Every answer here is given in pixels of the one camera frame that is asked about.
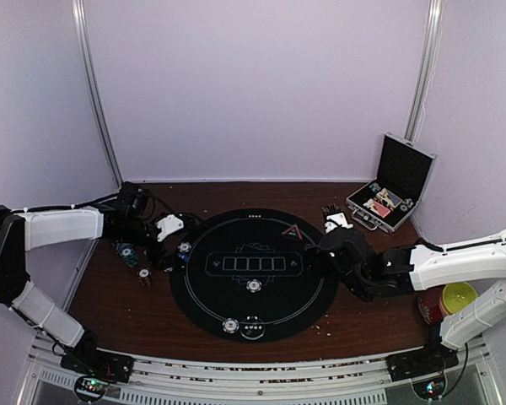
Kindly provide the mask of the red poker chip stack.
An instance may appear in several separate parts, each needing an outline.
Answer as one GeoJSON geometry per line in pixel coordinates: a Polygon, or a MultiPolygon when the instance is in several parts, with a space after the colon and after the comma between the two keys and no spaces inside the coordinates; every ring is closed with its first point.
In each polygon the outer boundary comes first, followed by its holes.
{"type": "Polygon", "coordinates": [[[147,268],[142,268],[138,271],[137,279],[138,279],[138,282],[144,287],[150,286],[153,282],[152,273],[147,268]]]}

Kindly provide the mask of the aluminium front rail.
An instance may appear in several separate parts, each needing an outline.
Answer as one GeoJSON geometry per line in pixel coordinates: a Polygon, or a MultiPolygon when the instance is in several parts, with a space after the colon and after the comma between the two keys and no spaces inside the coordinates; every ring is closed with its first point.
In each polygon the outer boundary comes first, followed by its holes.
{"type": "MultiPolygon", "coordinates": [[[[78,374],[60,367],[53,342],[36,335],[13,404],[81,404],[73,393],[78,374]]],[[[482,337],[459,354],[460,364],[444,371],[448,396],[422,400],[413,389],[420,380],[393,381],[385,357],[294,363],[211,363],[129,354],[130,380],[109,387],[99,404],[506,404],[482,337]]]]}

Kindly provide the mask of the red patterned bowl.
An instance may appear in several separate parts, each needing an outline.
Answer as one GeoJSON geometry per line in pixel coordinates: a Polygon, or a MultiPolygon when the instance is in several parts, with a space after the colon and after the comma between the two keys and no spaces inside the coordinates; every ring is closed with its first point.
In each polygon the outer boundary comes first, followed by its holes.
{"type": "Polygon", "coordinates": [[[443,298],[444,286],[433,287],[421,291],[417,296],[417,306],[423,320],[433,325],[442,321],[449,312],[444,306],[443,298]]]}

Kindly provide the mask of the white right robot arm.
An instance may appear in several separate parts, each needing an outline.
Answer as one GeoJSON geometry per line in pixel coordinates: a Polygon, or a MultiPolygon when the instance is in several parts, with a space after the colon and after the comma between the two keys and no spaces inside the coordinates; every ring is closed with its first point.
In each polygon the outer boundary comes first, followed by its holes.
{"type": "Polygon", "coordinates": [[[436,246],[420,240],[378,253],[357,229],[328,220],[328,230],[305,249],[313,268],[334,275],[359,299],[415,294],[440,285],[493,280],[472,303],[445,317],[416,366],[435,371],[470,339],[506,318],[506,229],[484,238],[436,246]]]}

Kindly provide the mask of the aluminium corner post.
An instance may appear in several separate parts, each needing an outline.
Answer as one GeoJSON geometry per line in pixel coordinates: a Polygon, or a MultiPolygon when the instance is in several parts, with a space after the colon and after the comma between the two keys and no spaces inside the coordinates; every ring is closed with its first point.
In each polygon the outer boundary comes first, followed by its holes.
{"type": "Polygon", "coordinates": [[[78,37],[78,44],[83,61],[85,78],[88,85],[89,99],[94,114],[95,124],[102,143],[106,161],[110,167],[113,180],[117,187],[121,186],[123,177],[119,167],[116,152],[105,119],[104,107],[97,83],[94,59],[89,41],[89,29],[86,19],[85,4],[82,0],[72,0],[73,22],[78,37]]]}
{"type": "Polygon", "coordinates": [[[404,139],[409,143],[417,141],[423,106],[435,66],[443,8],[444,2],[441,0],[431,0],[428,2],[428,19],[423,38],[422,56],[411,109],[404,132],[404,139]]]}

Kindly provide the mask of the aluminium left corner post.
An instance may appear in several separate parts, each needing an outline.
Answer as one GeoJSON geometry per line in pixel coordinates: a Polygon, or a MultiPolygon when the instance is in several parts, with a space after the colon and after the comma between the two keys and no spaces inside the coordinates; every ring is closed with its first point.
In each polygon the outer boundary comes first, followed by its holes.
{"type": "Polygon", "coordinates": [[[94,59],[89,41],[89,29],[86,19],[85,4],[82,0],[72,0],[73,22],[78,37],[78,44],[83,61],[85,78],[88,85],[89,99],[94,114],[95,124],[102,143],[106,161],[110,167],[113,180],[117,187],[121,186],[123,177],[119,167],[116,152],[105,119],[104,107],[97,83],[94,59]]]}

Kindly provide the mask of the red triangular button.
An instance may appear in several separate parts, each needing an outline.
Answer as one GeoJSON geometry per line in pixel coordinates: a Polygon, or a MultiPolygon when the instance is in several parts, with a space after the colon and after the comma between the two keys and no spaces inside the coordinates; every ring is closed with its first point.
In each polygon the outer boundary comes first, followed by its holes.
{"type": "Polygon", "coordinates": [[[302,233],[301,233],[300,228],[297,224],[294,224],[294,225],[290,226],[289,228],[287,228],[286,230],[284,230],[281,233],[281,235],[291,238],[291,239],[294,239],[294,240],[302,240],[303,239],[302,233]]]}

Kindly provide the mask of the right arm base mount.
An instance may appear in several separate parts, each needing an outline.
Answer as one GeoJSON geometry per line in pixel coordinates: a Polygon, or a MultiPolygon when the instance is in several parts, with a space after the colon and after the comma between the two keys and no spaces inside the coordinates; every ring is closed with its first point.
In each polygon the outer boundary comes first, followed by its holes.
{"type": "Polygon", "coordinates": [[[459,364],[456,351],[441,348],[434,348],[433,350],[420,348],[400,354],[392,354],[385,361],[392,381],[403,381],[439,373],[459,364]]]}

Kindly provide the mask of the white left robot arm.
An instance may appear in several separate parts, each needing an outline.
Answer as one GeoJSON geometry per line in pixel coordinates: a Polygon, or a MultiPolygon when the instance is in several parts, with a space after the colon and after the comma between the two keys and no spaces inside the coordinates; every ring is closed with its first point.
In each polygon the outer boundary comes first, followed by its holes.
{"type": "Polygon", "coordinates": [[[165,239],[186,229],[185,216],[167,208],[145,217],[151,191],[131,182],[113,194],[70,205],[10,209],[0,205],[0,304],[61,345],[87,375],[104,368],[96,336],[44,293],[26,270],[26,254],[35,248],[78,240],[108,239],[142,246],[148,260],[164,265],[165,239]]]}

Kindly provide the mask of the blue-backed playing card deck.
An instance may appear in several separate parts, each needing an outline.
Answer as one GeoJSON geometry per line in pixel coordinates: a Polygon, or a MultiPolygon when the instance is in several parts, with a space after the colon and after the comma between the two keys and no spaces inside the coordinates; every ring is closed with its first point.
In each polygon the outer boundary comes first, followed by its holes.
{"type": "Polygon", "coordinates": [[[127,243],[125,243],[125,242],[120,242],[120,241],[113,241],[113,242],[111,243],[111,245],[112,245],[113,249],[115,250],[115,252],[116,252],[117,254],[119,254],[119,255],[122,253],[122,251],[123,251],[124,249],[126,249],[126,248],[128,247],[128,244],[127,244],[127,243]]]}

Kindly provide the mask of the green 50 poker chip stack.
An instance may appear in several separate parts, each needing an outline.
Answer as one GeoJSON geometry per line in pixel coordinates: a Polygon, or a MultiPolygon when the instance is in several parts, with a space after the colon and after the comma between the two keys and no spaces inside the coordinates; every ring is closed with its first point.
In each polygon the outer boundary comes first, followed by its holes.
{"type": "Polygon", "coordinates": [[[138,265],[137,253],[131,247],[124,247],[120,250],[122,261],[128,267],[135,267],[138,265]]]}

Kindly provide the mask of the aluminium right corner post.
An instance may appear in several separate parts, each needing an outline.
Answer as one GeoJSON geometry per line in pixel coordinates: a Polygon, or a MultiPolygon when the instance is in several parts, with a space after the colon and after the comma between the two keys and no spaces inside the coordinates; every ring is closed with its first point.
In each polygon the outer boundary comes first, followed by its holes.
{"type": "Polygon", "coordinates": [[[428,2],[428,19],[423,38],[422,56],[411,109],[404,132],[404,139],[409,143],[417,141],[423,106],[435,66],[443,8],[444,2],[441,0],[431,0],[428,2]]]}

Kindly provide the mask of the black round poker mat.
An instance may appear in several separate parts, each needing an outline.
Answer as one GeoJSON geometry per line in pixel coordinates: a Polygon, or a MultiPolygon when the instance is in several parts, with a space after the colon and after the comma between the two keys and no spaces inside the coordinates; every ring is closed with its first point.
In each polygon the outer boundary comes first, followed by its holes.
{"type": "Polygon", "coordinates": [[[322,277],[309,265],[305,248],[323,233],[304,219],[273,209],[248,208],[206,219],[178,243],[189,242],[189,261],[178,257],[170,274],[176,304],[197,327],[211,335],[243,343],[290,338],[312,327],[336,298],[339,281],[322,277]],[[297,224],[302,240],[281,233],[297,224]],[[258,293],[246,289],[249,280],[262,283],[258,293]],[[259,316],[263,337],[249,341],[240,330],[229,334],[227,318],[241,322],[259,316]]]}

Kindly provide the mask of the yellow-green plastic bowl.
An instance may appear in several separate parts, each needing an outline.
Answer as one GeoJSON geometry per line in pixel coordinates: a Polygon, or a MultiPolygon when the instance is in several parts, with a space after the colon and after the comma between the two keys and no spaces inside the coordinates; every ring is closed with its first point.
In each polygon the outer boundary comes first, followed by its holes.
{"type": "Polygon", "coordinates": [[[449,283],[443,288],[439,306],[444,316],[450,316],[465,309],[477,297],[477,291],[470,284],[449,283]]]}

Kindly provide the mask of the red card deck in case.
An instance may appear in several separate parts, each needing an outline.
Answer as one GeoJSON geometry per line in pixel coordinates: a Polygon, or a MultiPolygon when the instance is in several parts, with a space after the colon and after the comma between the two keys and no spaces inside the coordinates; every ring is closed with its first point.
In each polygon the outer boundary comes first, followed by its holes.
{"type": "Polygon", "coordinates": [[[374,199],[369,199],[367,202],[369,210],[379,215],[381,218],[385,218],[392,213],[392,211],[385,207],[381,202],[374,199]]]}

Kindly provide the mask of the single blue-white poker chip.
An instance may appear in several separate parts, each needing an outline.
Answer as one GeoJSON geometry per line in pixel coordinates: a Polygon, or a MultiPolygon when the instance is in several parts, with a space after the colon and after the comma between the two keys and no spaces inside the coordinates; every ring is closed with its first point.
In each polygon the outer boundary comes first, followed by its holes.
{"type": "Polygon", "coordinates": [[[178,251],[181,253],[187,253],[191,250],[191,244],[189,242],[181,242],[178,245],[178,251]]]}

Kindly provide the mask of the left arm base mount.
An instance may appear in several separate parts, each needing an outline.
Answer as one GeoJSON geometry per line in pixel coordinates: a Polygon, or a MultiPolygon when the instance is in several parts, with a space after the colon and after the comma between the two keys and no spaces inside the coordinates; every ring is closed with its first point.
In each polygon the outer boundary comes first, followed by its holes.
{"type": "Polygon", "coordinates": [[[98,351],[96,360],[91,362],[88,360],[77,361],[71,356],[65,355],[60,361],[60,366],[63,369],[94,376],[111,383],[127,383],[134,366],[134,358],[124,354],[98,351]]]}

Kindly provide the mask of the aluminium poker chip case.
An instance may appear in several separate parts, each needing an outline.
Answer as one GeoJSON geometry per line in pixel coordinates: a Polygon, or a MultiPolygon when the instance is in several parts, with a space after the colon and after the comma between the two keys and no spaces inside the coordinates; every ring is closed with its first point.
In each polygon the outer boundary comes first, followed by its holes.
{"type": "Polygon", "coordinates": [[[435,160],[435,154],[386,133],[375,178],[347,197],[351,219],[370,231],[395,232],[421,202],[435,160]],[[382,203],[392,213],[381,218],[369,210],[369,199],[382,203]]]}

